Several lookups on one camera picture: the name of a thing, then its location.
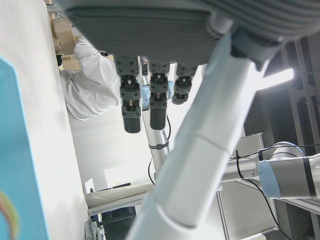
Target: blue panel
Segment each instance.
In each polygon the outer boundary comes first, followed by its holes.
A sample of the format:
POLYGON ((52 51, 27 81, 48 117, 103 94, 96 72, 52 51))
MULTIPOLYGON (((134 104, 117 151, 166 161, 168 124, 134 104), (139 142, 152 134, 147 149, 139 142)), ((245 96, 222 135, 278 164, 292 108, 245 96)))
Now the blue panel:
POLYGON ((267 198, 279 199, 281 196, 278 180, 267 160, 259 161, 258 171, 262 190, 267 198))
MULTIPOLYGON (((0 191, 9 197, 20 220, 20 240, 48 240, 17 75, 0 57, 0 191)), ((0 239, 9 228, 0 212, 0 239)))
POLYGON ((142 109, 149 108, 150 101, 150 90, 149 85, 143 85, 141 88, 141 97, 142 97, 142 109))

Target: white coverall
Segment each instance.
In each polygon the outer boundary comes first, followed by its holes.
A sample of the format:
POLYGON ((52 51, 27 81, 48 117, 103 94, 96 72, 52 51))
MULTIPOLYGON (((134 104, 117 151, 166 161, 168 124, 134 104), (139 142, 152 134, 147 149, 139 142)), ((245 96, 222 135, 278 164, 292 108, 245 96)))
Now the white coverall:
POLYGON ((85 38, 74 48, 82 71, 62 70, 60 78, 68 111, 78 120, 108 112, 120 101, 120 77, 115 64, 85 38))

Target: white protective suit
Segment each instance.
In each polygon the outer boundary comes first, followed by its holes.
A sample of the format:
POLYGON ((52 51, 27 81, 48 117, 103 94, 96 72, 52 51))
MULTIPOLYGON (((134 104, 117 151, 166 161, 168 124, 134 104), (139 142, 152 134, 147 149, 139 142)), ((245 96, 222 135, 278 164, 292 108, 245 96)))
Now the white protective suit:
POLYGON ((74 48, 82 71, 62 70, 60 78, 69 112, 78 120, 104 114, 120 101, 120 77, 115 64, 98 53, 85 38, 74 48))

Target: black strap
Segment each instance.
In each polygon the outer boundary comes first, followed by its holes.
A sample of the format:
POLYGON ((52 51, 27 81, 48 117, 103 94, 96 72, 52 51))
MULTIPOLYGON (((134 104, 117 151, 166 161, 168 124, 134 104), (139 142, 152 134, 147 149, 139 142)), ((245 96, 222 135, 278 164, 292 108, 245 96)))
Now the black strap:
POLYGON ((240 172, 240 166, 239 166, 239 159, 240 159, 240 156, 238 154, 238 150, 235 151, 235 156, 236 156, 236 169, 238 170, 238 174, 240 176, 240 178, 242 180, 245 180, 244 176, 242 176, 241 172, 240 172))
POLYGON ((264 160, 263 152, 264 152, 263 150, 259 150, 259 151, 258 151, 259 162, 264 160))
POLYGON ((316 193, 315 183, 314 183, 314 180, 312 178, 310 161, 309 161, 308 157, 304 157, 303 158, 303 165, 304 165, 304 172, 305 172, 305 176, 306 176, 306 182, 308 183, 310 196, 312 198, 316 198, 317 197, 317 193, 316 193))
POLYGON ((150 149, 157 149, 157 150, 161 150, 163 148, 166 148, 169 146, 169 141, 167 141, 165 144, 157 144, 156 146, 151 146, 149 145, 150 149))

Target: black cable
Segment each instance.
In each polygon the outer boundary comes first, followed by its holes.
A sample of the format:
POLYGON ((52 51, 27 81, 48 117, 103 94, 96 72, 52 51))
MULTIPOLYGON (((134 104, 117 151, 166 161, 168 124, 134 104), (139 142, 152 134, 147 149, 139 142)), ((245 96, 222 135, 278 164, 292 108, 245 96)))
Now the black cable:
POLYGON ((281 232, 287 239, 293 240, 292 238, 290 238, 290 237, 281 229, 279 223, 278 223, 277 220, 276 220, 276 217, 275 217, 274 213, 272 212, 272 209, 271 209, 271 206, 270 206, 270 204, 269 204, 269 202, 268 202, 268 199, 267 199, 266 195, 264 194, 264 192, 261 190, 261 188, 260 188, 257 184, 255 184, 253 181, 251 181, 250 179, 245 179, 245 181, 250 182, 251 184, 253 184, 253 185, 259 190, 259 192, 263 195, 264 200, 265 200, 265 202, 266 202, 266 204, 267 204, 267 206, 268 206, 268 208, 269 208, 269 211, 270 211, 270 213, 271 213, 271 215, 272 215, 273 221, 275 222, 275 224, 276 224, 277 227, 279 228, 280 232, 281 232))
POLYGON ((170 121, 169 121, 168 114, 166 115, 166 119, 167 119, 168 124, 169 124, 169 135, 168 135, 168 137, 167 137, 167 140, 169 141, 169 138, 170 138, 170 136, 171 136, 171 124, 170 124, 170 121))
POLYGON ((92 220, 90 220, 89 222, 89 227, 90 227, 90 233, 91 233, 91 240, 94 240, 94 232, 92 231, 91 223, 92 223, 92 220))
POLYGON ((63 19, 65 19, 65 17, 64 16, 61 16, 60 14, 58 14, 57 12, 55 12, 54 14, 56 14, 57 16, 59 16, 60 18, 63 18, 63 19))
MULTIPOLYGON (((314 143, 314 144, 309 144, 309 145, 289 145, 289 146, 271 146, 271 147, 267 147, 267 148, 264 148, 264 149, 261 149, 255 153, 252 153, 252 154, 249 154, 249 155, 245 155, 245 156, 239 156, 240 159, 242 158, 247 158, 247 157, 250 157, 252 155, 255 155, 255 154, 258 154, 258 153, 262 153, 264 151, 267 151, 269 149, 278 149, 278 148, 292 148, 292 147, 299 147, 299 148, 308 148, 308 147, 315 147, 315 146, 319 146, 320 143, 314 143)), ((232 158, 229 158, 229 160, 234 160, 234 159, 237 159, 237 157, 232 157, 232 158)))
POLYGON ((240 178, 241 178, 242 180, 244 180, 244 181, 247 181, 247 182, 253 184, 253 185, 259 190, 259 192, 263 195, 263 198, 264 198, 264 200, 265 200, 265 202, 266 202, 266 204, 267 204, 267 206, 268 206, 268 208, 269 208, 269 211, 270 211, 270 213, 271 213, 271 215, 272 215, 273 221, 275 222, 275 224, 276 224, 277 227, 279 228, 280 232, 281 232, 287 239, 292 240, 292 239, 291 239, 290 237, 288 237, 288 235, 281 229, 278 221, 276 220, 276 217, 275 217, 274 213, 272 212, 271 206, 270 206, 270 204, 269 204, 269 202, 268 202, 268 199, 267 199, 265 193, 264 193, 264 192, 261 190, 261 188, 260 188, 257 184, 255 184, 253 181, 251 181, 250 179, 245 179, 245 178, 242 176, 241 171, 240 171, 240 166, 239 166, 239 159, 240 159, 240 157, 239 157, 238 150, 235 151, 235 154, 236 154, 236 168, 237 168, 237 170, 238 170, 238 174, 239 174, 240 178))
POLYGON ((149 162, 149 166, 148 166, 148 175, 149 175, 149 178, 150 178, 150 180, 151 180, 152 184, 153 184, 153 185, 155 185, 155 182, 152 180, 151 175, 150 175, 150 166, 151 166, 151 162, 152 162, 152 158, 151 158, 151 160, 150 160, 150 162, 149 162))

